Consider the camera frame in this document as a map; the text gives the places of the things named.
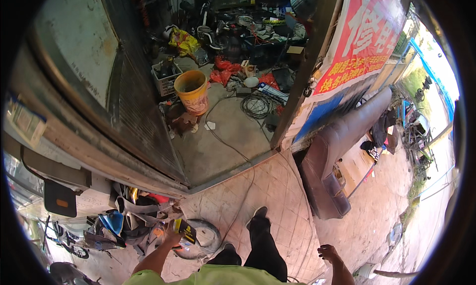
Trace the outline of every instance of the yellow bag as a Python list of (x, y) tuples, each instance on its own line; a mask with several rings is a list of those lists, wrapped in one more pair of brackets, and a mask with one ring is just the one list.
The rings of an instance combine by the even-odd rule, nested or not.
[(189, 33), (177, 29), (176, 27), (173, 27), (172, 32), (170, 33), (169, 45), (178, 47), (178, 53), (180, 56), (193, 56), (193, 52), (195, 52), (200, 47), (197, 39), (195, 39)]

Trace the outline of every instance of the person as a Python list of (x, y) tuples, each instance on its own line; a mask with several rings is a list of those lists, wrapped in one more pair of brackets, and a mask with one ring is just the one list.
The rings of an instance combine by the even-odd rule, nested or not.
[[(191, 284), (248, 284), (273, 285), (288, 280), (288, 268), (279, 255), (273, 236), (270, 233), (271, 223), (266, 214), (268, 208), (263, 206), (255, 211), (247, 223), (251, 241), (251, 252), (243, 266), (241, 257), (231, 243), (226, 243), (223, 250), (215, 258), (209, 260), (199, 271), (187, 279), (170, 282), (174, 285)], [(167, 284), (160, 277), (165, 258), (172, 247), (177, 246), (182, 234), (174, 233), (168, 224), (162, 244), (137, 264), (132, 276), (123, 285), (161, 285)], [(354, 284), (352, 274), (346, 268), (336, 249), (331, 245), (318, 248), (319, 257), (328, 260), (333, 266), (332, 285)]]

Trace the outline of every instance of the plastic crate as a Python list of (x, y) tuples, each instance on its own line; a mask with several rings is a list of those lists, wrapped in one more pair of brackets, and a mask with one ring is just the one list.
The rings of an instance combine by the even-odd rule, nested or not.
[(162, 67), (163, 63), (164, 63), (164, 61), (161, 61), (158, 64), (152, 65), (152, 70), (150, 71), (150, 73), (154, 77), (155, 85), (157, 86), (157, 89), (160, 92), (160, 95), (162, 97), (167, 96), (167, 95), (175, 92), (175, 89), (174, 89), (175, 79), (180, 74), (183, 73), (182, 70), (179, 68), (179, 65), (177, 65), (174, 62), (175, 68), (177, 70), (177, 74), (158, 79), (156, 71), (158, 71), (158, 72), (160, 71), (160, 68)]

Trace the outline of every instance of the red banner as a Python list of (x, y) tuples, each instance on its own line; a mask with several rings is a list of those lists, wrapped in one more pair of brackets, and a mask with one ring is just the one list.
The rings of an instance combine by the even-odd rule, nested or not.
[(400, 0), (350, 0), (334, 60), (318, 81), (314, 95), (381, 69), (393, 52), (404, 21)]

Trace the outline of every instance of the human arm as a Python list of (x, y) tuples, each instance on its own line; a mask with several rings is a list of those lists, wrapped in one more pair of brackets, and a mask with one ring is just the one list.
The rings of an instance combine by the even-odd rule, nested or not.
[(319, 257), (332, 264), (332, 285), (354, 285), (354, 277), (347, 269), (336, 248), (331, 245), (322, 245), (318, 248)]
[(169, 224), (164, 227), (164, 230), (165, 233), (162, 244), (158, 246), (154, 252), (150, 253), (146, 258), (144, 258), (144, 260), (136, 265), (132, 271), (133, 275), (146, 269), (153, 270), (159, 275), (162, 273), (167, 254), (169, 254), (169, 251), (172, 249), (172, 247), (177, 246), (183, 235), (176, 234), (174, 232), (172, 222), (169, 222)]

